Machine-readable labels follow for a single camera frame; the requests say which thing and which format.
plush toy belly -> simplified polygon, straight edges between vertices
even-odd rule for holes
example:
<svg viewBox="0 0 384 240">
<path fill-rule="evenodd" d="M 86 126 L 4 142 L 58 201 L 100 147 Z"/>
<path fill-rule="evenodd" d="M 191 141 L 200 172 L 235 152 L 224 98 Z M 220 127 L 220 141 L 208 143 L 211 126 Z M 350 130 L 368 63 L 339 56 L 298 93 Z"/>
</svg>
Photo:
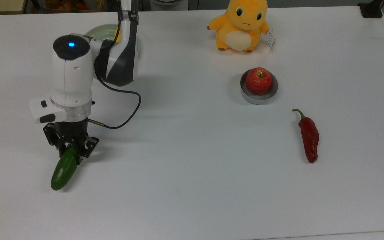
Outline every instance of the plush toy belly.
<svg viewBox="0 0 384 240">
<path fill-rule="evenodd" d="M 237 51 L 244 51 L 251 45 L 251 37 L 244 31 L 232 31 L 226 35 L 226 44 Z"/>
</svg>

black clamp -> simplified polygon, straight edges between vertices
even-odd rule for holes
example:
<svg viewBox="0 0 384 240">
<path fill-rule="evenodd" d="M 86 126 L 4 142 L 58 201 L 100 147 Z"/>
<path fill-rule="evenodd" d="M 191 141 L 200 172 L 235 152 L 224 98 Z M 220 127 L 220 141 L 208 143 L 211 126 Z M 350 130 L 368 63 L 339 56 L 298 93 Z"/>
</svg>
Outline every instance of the black clamp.
<svg viewBox="0 0 384 240">
<path fill-rule="evenodd" d="M 66 150 L 66 143 L 72 144 L 78 154 L 76 164 L 80 164 L 82 157 L 88 158 L 99 143 L 99 139 L 89 137 L 87 133 L 87 119 L 76 123 L 47 123 L 43 128 L 48 143 L 55 146 L 60 157 Z"/>
</svg>

orange plush toy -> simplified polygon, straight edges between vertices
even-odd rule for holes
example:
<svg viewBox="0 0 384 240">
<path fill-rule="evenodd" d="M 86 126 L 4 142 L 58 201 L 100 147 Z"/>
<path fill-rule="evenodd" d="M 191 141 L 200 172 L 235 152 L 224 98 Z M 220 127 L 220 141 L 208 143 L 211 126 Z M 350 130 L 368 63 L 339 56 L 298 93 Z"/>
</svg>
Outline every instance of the orange plush toy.
<svg viewBox="0 0 384 240">
<path fill-rule="evenodd" d="M 211 20 L 207 29 L 217 31 L 219 50 L 232 48 L 250 53 L 259 43 L 260 32 L 268 33 L 267 10 L 266 0 L 230 0 L 226 12 Z"/>
</svg>

black cable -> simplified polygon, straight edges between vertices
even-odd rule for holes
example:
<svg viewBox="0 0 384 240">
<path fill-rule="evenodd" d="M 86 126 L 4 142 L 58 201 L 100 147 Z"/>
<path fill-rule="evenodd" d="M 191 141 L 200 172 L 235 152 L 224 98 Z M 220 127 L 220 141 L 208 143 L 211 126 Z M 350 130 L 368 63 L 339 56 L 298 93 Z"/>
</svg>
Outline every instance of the black cable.
<svg viewBox="0 0 384 240">
<path fill-rule="evenodd" d="M 116 43 L 116 40 L 118 38 L 118 35 L 119 35 L 119 30 L 121 29 L 121 0 L 118 0 L 119 1 L 119 11 L 118 11 L 118 29 L 116 31 L 116 34 L 115 34 L 115 39 L 113 40 L 113 42 L 111 43 L 111 45 L 108 47 L 109 49 L 111 49 L 111 47 L 113 47 Z M 99 58 L 101 56 L 98 55 L 94 61 L 94 72 L 98 72 L 97 70 L 97 65 L 98 65 L 98 62 L 99 62 Z M 106 88 L 112 90 L 112 91 L 116 91 L 116 92 L 119 92 L 119 93 L 127 93 L 127 94 L 136 94 L 138 97 L 139 97 L 139 102 L 137 103 L 137 107 L 136 109 L 133 111 L 133 113 L 131 114 L 131 116 L 121 125 L 119 126 L 116 126 L 116 127 L 111 127 L 111 126 L 107 126 L 106 124 L 103 125 L 103 127 L 105 128 L 108 128 L 108 129 L 118 129 L 118 128 L 121 128 L 123 127 L 125 124 L 127 124 L 134 116 L 134 114 L 136 114 L 137 110 L 139 109 L 140 107 L 140 104 L 142 102 L 142 96 L 140 96 L 139 93 L 137 92 L 134 92 L 134 91 L 127 91 L 127 90 L 120 90 L 120 89 L 116 89 L 116 88 L 112 88 L 110 86 L 108 86 L 106 83 L 103 82 L 103 79 L 102 79 L 102 76 L 100 76 L 99 74 L 96 74 L 97 76 L 97 80 L 103 85 L 105 86 Z"/>
</svg>

tag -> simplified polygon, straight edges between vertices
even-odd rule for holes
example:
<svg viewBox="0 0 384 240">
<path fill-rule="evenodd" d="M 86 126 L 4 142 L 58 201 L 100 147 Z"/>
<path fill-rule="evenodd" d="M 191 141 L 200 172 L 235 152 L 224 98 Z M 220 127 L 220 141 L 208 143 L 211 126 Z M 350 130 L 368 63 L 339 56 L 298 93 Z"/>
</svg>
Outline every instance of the tag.
<svg viewBox="0 0 384 240">
<path fill-rule="evenodd" d="M 272 49 L 273 43 L 275 42 L 275 37 L 273 36 L 273 29 L 270 28 L 266 34 L 266 40 L 268 41 L 269 47 Z"/>
</svg>

